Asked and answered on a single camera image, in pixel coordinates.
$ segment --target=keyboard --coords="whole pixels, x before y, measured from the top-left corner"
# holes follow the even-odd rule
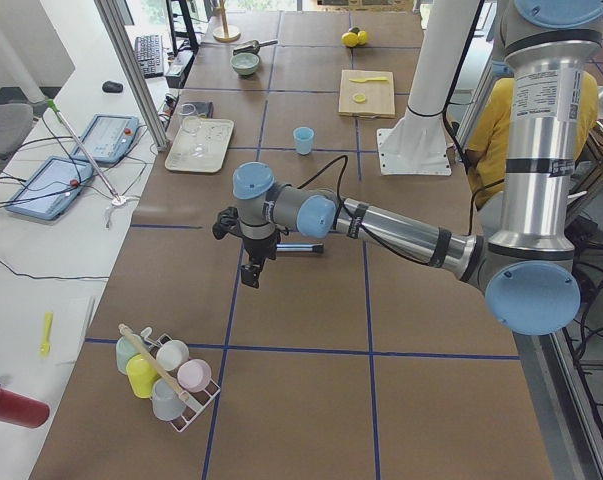
[[[163,42],[161,35],[142,35],[134,41],[134,54],[145,78],[163,75]]]

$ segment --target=white tray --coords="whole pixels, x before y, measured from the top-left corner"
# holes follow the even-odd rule
[[[172,172],[197,173],[216,173],[221,170],[234,122],[217,118],[204,118],[201,122],[201,130],[196,138],[179,129],[165,159],[165,168]],[[189,155],[187,152],[197,143],[205,145],[205,153],[200,157]]]

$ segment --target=yellow spoon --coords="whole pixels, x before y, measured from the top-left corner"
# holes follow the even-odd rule
[[[50,353],[50,329],[52,328],[52,312],[46,312],[43,317],[43,340],[41,340],[41,347],[39,348],[39,354],[42,357],[47,357]]]
[[[350,78],[351,82],[365,83],[365,82],[387,82],[388,77],[364,77],[364,78]]]

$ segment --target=person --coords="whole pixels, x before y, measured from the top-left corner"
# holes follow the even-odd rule
[[[581,154],[599,114],[597,82],[588,72],[583,73],[574,148],[575,159]],[[482,190],[486,185],[505,177],[513,91],[514,79],[512,78],[502,78],[494,84],[488,103],[465,151],[469,162],[468,182],[472,194],[475,195],[477,210],[480,210],[504,187],[504,184],[500,183]]]

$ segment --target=tablet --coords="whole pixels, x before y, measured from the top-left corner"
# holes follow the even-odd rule
[[[139,128],[137,117],[121,115],[95,115],[81,135],[81,142],[92,158],[103,165],[114,165],[130,151]],[[87,161],[79,146],[74,147],[70,157]]]
[[[92,165],[79,160],[50,157],[28,179],[25,185],[10,199],[6,210],[54,220],[65,212],[92,179]],[[71,185],[78,180],[78,186]]]

